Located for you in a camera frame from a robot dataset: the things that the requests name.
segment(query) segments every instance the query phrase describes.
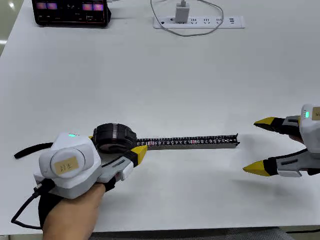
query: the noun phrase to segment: charger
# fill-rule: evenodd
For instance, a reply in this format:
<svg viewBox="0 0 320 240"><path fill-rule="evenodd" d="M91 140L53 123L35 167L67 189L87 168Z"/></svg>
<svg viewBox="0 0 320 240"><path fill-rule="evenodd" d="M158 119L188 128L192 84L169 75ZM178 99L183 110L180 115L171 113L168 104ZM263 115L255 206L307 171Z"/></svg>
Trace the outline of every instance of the charger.
<svg viewBox="0 0 320 240"><path fill-rule="evenodd" d="M181 0L175 7L175 19L177 24L185 24L188 22L190 6L185 0Z"/></svg>

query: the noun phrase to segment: power outlet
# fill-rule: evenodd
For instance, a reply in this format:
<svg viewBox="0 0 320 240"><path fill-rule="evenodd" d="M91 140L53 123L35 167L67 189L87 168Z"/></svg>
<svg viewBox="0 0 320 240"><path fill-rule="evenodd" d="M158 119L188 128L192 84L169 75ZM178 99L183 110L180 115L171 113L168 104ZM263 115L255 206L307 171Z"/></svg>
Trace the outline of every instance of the power outlet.
<svg viewBox="0 0 320 240"><path fill-rule="evenodd" d="M173 16L161 16L158 19L167 29L214 29L222 21L218 16L190 16L187 23L176 23ZM155 17L153 17L153 27L161 28ZM245 19L243 16L225 16L219 28L244 29Z"/></svg>

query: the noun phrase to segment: glove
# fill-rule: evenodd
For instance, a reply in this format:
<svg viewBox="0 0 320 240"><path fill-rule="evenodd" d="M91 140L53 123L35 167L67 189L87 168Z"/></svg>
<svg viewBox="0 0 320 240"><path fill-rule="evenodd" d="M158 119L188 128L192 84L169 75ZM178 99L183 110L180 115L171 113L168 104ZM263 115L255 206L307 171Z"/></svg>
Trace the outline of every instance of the glove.
<svg viewBox="0 0 320 240"><path fill-rule="evenodd" d="M109 182L103 183L105 187L105 192L108 192L115 188L116 178L113 177ZM46 217L50 211L64 199L62 196L54 195L52 193L44 193L40 196L38 205L38 215L40 221L40 227L43 229Z"/></svg>

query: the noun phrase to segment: handwritten label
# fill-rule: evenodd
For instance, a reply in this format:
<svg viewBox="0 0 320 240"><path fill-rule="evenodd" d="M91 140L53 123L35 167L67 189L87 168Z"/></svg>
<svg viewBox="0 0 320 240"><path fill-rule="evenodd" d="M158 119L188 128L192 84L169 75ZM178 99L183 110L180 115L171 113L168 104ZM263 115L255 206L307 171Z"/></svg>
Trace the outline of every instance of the handwritten label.
<svg viewBox="0 0 320 240"><path fill-rule="evenodd" d="M75 156L70 157L63 161L58 161L54 164L55 172L58 175L65 174L72 170L78 169L79 164Z"/></svg>
<svg viewBox="0 0 320 240"><path fill-rule="evenodd" d="M312 109L312 121L320 121L320 106L315 106Z"/></svg>

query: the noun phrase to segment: white table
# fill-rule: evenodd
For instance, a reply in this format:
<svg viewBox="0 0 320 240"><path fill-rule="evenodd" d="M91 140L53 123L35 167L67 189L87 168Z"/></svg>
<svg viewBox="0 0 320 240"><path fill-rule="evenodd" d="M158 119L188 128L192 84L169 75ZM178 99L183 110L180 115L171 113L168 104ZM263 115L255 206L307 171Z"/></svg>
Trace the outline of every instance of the white table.
<svg viewBox="0 0 320 240"><path fill-rule="evenodd" d="M283 178L242 167L303 148L253 122L319 103L317 0L218 0L246 29L181 38L152 27L147 0L110 4L107 29L38 27L26 0L0 58L0 235L33 191L40 153L59 132L90 135L103 123L138 137L239 133L237 149L149 151L108 192L95 231L320 224L320 176ZM155 4L160 16L175 2ZM191 14L214 15L191 1ZM34 202L21 220L39 224Z"/></svg>

